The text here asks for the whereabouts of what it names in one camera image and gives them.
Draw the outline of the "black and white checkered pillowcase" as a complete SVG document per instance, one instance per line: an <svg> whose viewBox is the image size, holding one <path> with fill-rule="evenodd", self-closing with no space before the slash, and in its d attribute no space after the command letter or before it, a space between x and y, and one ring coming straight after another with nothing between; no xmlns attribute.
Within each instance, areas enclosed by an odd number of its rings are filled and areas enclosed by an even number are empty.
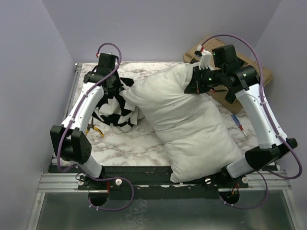
<svg viewBox="0 0 307 230"><path fill-rule="evenodd" d="M120 95L120 92L134 84L131 78L120 78L122 84L119 90L106 93L96 105L92 117L111 127L117 127L122 132L130 131L144 118L144 114Z"/></svg>

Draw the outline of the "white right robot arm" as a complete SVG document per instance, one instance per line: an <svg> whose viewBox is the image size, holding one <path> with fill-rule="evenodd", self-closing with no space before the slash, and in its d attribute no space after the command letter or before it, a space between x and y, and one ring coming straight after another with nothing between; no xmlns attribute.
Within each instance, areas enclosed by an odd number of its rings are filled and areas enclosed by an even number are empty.
<svg viewBox="0 0 307 230"><path fill-rule="evenodd" d="M227 87L228 95L240 101L258 141L257 147L248 150L239 160L222 169L221 184L232 187L237 183L238 177L262 169L293 151L298 144L295 138L288 138L278 126L268 102L264 100L260 77L253 66L248 65L229 72L194 67L191 81L184 92L206 93L216 86Z"/></svg>

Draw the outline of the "white pillow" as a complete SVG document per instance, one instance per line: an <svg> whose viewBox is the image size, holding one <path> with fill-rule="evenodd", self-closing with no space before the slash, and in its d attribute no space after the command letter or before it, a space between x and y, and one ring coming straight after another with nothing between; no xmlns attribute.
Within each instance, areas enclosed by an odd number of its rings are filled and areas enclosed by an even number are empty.
<svg viewBox="0 0 307 230"><path fill-rule="evenodd" d="M121 92L126 102L141 110L163 143L174 183L215 174L242 155L211 99L184 92L192 74L192 64L178 64Z"/></svg>

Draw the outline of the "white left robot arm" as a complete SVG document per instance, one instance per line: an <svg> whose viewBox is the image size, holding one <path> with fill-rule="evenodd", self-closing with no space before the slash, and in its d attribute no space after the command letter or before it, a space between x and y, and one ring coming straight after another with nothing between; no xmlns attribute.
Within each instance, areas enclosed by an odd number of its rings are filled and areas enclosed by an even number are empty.
<svg viewBox="0 0 307 230"><path fill-rule="evenodd" d="M89 177L89 183L95 189L105 186L105 170L91 155L92 146L86 131L94 109L105 93L120 87L117 70L108 69L105 74L89 72L70 113L59 126L54 125L50 130L58 170L65 173L77 166Z"/></svg>

